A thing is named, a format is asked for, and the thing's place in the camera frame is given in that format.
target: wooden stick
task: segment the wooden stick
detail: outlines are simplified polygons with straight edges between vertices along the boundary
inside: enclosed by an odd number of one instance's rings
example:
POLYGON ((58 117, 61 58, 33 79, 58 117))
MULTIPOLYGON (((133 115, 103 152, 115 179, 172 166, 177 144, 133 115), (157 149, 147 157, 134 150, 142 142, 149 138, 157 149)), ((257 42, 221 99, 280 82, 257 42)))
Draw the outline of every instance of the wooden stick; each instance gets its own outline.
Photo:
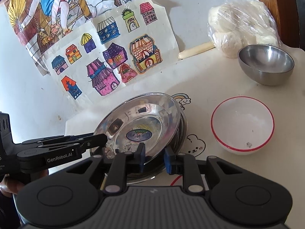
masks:
POLYGON ((179 53, 178 58, 179 59, 186 59, 186 58, 189 58, 191 56, 195 56, 199 53, 206 52, 206 51, 208 51, 210 49, 213 49, 213 48, 215 48, 215 46, 211 41, 206 42, 202 45, 195 46, 191 49, 187 49, 187 50, 182 51, 181 53, 179 53))

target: red-rimmed bowl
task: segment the red-rimmed bowl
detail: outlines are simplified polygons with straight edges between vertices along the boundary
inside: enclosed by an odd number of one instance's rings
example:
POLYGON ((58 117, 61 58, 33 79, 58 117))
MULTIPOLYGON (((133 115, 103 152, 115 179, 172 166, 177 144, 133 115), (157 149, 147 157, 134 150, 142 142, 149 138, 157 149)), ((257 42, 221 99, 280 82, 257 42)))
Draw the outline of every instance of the red-rimmed bowl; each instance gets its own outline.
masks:
POLYGON ((258 151, 271 139, 274 119, 261 101, 237 96, 220 103, 211 117, 216 140, 227 151, 247 155, 258 151))

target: blue oval label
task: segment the blue oval label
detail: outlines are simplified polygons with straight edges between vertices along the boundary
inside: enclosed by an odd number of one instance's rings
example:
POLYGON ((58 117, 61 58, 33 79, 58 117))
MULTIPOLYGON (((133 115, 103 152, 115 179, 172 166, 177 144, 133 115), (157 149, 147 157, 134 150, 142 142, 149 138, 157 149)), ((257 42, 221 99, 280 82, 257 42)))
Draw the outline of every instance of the blue oval label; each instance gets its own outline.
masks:
POLYGON ((146 141, 152 137, 152 132, 146 129, 131 130, 126 134, 126 138, 130 141, 141 142, 146 141))

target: colorful house drawing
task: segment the colorful house drawing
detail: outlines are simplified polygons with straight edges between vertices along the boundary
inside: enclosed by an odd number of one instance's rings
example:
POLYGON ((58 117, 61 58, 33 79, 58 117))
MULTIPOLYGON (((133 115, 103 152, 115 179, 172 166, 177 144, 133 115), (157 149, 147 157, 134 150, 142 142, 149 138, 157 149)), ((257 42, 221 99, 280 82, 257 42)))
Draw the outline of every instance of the colorful house drawing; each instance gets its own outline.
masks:
POLYGON ((139 27, 139 23, 135 18, 135 13, 130 9, 124 9, 122 12, 123 20, 126 23, 128 32, 130 33, 132 30, 135 30, 139 27))
POLYGON ((113 70, 107 68, 99 59, 87 65, 88 77, 92 80, 92 87, 101 95, 107 95, 120 84, 113 70))
POLYGON ((129 82, 131 79, 137 76, 137 73, 128 64, 121 64, 119 73, 123 83, 129 82))
POLYGON ((74 100, 76 100, 76 98, 79 97, 80 94, 82 93, 81 90, 77 87, 76 82, 71 78, 65 76, 61 80, 61 82, 63 83, 65 90, 69 91, 69 93, 72 95, 74 100))
POLYGON ((152 7, 152 5, 150 5, 149 2, 140 4, 140 12, 141 12, 141 15, 143 16, 143 19, 144 19, 146 25, 157 20, 155 10, 152 7))
POLYGON ((56 71, 57 75, 59 75, 66 68, 68 68, 68 65, 67 65, 65 59, 61 55, 58 55, 52 61, 52 68, 56 71))
POLYGON ((86 53, 90 53, 96 48, 96 45, 89 33, 84 33, 80 41, 81 45, 84 46, 86 53))
POLYGON ((67 56, 70 64, 73 64, 76 60, 81 58, 81 54, 74 44, 70 45, 66 49, 66 56, 67 56))
POLYGON ((153 38, 147 34, 130 43, 130 53, 135 67, 144 73, 149 67, 162 62, 160 51, 153 38))
POLYGON ((97 34, 101 39, 101 43, 105 44, 106 42, 118 37, 119 29, 117 28, 116 22, 113 17, 100 22, 97 26, 97 34))
POLYGON ((114 43, 112 43, 108 49, 103 52, 103 56, 112 69, 117 68, 128 59, 124 47, 114 43))

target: paper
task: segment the paper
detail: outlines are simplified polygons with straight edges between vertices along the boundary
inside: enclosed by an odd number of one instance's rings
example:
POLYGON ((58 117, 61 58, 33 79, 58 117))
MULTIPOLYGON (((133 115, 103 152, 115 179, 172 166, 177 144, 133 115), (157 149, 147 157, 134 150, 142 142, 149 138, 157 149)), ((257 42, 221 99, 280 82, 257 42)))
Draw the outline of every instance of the paper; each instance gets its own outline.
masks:
POLYGON ((132 0, 8 0, 10 23, 39 71, 47 67, 42 54, 90 18, 132 0))
POLYGON ((70 101, 85 109, 177 62, 178 54, 165 8, 136 0, 73 30, 42 59, 70 101))

